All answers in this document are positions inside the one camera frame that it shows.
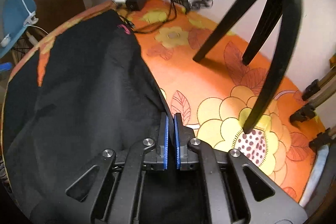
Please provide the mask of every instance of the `black power adapter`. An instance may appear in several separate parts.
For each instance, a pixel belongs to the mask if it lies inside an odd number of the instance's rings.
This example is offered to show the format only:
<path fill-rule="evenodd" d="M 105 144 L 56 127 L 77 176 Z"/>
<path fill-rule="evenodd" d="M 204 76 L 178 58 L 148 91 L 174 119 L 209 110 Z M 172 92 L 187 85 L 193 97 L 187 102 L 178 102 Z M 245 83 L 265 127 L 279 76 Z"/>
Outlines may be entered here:
<path fill-rule="evenodd" d="M 126 0 L 125 4 L 130 11 L 140 11 L 146 3 L 147 0 Z"/>

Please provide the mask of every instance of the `blue chair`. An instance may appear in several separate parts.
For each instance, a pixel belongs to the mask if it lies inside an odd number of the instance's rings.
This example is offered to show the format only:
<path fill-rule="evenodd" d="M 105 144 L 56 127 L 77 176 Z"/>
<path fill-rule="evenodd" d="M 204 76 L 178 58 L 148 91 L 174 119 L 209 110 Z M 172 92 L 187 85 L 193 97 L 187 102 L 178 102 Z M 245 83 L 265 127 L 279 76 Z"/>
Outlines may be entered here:
<path fill-rule="evenodd" d="M 36 11 L 34 0 L 24 0 L 28 9 Z M 2 58 L 14 46 L 16 41 L 21 37 L 27 27 L 23 26 L 24 21 L 28 17 L 21 0 L 5 0 L 2 10 L 3 34 L 10 34 L 11 40 L 6 47 L 0 46 L 0 58 Z"/>

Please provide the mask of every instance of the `flower center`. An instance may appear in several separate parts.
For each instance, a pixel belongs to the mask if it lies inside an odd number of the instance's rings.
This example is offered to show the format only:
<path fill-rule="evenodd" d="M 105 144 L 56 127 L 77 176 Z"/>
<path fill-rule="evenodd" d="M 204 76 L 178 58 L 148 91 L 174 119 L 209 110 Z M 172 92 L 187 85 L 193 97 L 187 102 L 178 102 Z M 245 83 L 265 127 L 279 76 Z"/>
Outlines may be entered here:
<path fill-rule="evenodd" d="M 175 39 L 175 38 L 180 37 L 180 34 L 177 33 L 177 32 L 169 32 L 169 33 L 167 34 L 167 36 L 168 36 L 170 39 Z"/>
<path fill-rule="evenodd" d="M 236 140 L 235 149 L 241 151 L 256 166 L 260 166 L 267 153 L 264 132 L 253 129 L 250 134 L 241 133 Z"/>

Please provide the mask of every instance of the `black garment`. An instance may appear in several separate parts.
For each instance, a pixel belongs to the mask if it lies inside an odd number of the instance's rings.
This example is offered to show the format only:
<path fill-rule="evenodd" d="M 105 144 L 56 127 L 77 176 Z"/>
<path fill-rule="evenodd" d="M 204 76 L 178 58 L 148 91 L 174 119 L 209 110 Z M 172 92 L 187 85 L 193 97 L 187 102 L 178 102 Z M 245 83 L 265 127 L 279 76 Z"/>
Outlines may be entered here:
<path fill-rule="evenodd" d="M 161 112 L 173 136 L 166 102 L 135 36 L 121 24 L 111 10 L 80 22 L 56 38 L 40 88 L 38 52 L 9 83 L 4 158 L 15 198 L 33 223 L 42 212 L 58 219 L 48 198 L 63 174 L 104 149 L 156 139 Z M 167 171 L 147 175 L 141 223 L 200 223 L 194 178 L 177 172 L 174 161 L 171 154 Z"/>

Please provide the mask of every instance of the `black tripod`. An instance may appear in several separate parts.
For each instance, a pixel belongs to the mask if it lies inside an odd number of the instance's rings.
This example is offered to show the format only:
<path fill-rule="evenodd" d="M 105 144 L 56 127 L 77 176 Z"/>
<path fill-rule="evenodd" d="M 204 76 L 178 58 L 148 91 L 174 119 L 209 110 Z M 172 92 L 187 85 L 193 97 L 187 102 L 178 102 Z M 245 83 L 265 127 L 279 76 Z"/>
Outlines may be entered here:
<path fill-rule="evenodd" d="M 218 41 L 236 24 L 257 0 L 236 0 L 214 32 L 196 53 L 193 60 L 200 62 Z M 301 22 L 301 0 L 267 0 L 259 23 L 243 55 L 248 65 L 260 50 L 282 15 L 278 43 L 259 97 L 248 116 L 243 130 L 250 133 L 275 95 L 292 56 Z"/>

